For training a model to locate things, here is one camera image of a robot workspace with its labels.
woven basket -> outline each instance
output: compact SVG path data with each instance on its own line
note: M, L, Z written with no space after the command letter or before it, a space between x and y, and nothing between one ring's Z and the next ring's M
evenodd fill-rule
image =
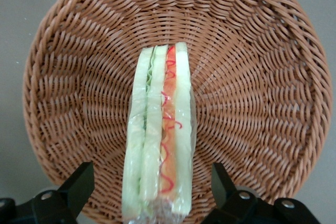
M141 48L187 42L197 106L193 209L213 208L211 164L268 202L291 197L330 124L323 48L295 0L58 0L24 75L24 116L44 171L61 184L94 161L84 213L120 223L128 102Z

wrapped sandwich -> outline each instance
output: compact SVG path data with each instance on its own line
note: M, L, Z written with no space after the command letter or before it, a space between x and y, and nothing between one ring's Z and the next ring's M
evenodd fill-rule
M143 48L128 118L124 223L182 222L191 211L195 142L186 43Z

gray surface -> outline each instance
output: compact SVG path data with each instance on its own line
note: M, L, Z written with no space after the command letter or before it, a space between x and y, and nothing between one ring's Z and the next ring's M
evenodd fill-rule
M25 131L22 75L38 24L55 1L0 0L0 197L13 197L17 203L29 200L41 189L51 185L36 161ZM324 45L335 83L336 1L298 1ZM320 160L296 196L322 223L336 222L334 136L336 127L332 125ZM79 222L93 223L85 217L80 217Z

